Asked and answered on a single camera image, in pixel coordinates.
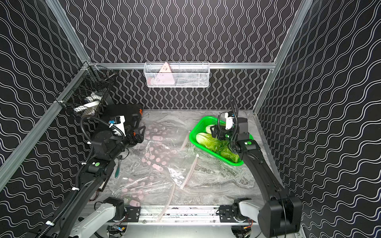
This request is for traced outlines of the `zip-top bag with cabbage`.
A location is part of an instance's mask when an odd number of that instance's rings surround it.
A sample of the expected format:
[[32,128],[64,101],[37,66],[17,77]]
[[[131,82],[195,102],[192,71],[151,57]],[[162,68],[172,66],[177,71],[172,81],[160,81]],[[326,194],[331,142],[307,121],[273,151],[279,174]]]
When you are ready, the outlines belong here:
[[122,165],[113,192],[139,201],[168,197],[185,187],[198,158],[199,154],[185,151],[133,155]]
[[140,165],[172,177],[184,179],[191,166],[185,152],[189,131],[173,124],[145,121],[144,141],[132,149]]
[[158,212],[152,212],[155,222],[161,221],[168,209],[177,185],[172,181],[150,177],[127,178],[115,193],[134,207],[158,206]]

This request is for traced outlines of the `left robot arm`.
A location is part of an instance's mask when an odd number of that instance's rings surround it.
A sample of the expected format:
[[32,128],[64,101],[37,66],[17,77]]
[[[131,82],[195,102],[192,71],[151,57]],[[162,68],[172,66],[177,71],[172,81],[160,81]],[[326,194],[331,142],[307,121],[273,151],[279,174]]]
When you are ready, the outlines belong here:
[[77,218],[101,185],[114,174],[115,160],[129,147],[142,143],[145,126],[140,126],[140,113],[115,116],[108,121],[86,115],[80,128],[90,144],[90,152],[75,176],[70,196],[51,220],[26,234],[27,238],[90,238],[108,221],[127,218],[124,201],[107,198],[91,215],[78,222]]

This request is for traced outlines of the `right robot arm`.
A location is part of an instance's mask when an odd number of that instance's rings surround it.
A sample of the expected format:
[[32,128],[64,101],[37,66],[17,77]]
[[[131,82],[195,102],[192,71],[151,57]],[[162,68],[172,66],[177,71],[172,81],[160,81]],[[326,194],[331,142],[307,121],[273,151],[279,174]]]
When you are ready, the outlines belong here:
[[264,205],[259,207],[252,199],[236,199],[232,205],[234,218],[244,222],[258,223],[267,238],[296,233],[300,230],[302,202],[291,196],[278,181],[267,162],[259,144],[250,138],[248,120],[237,112],[223,112],[224,125],[217,123],[211,128],[212,136],[228,141],[228,148],[239,155],[249,168],[261,191]]

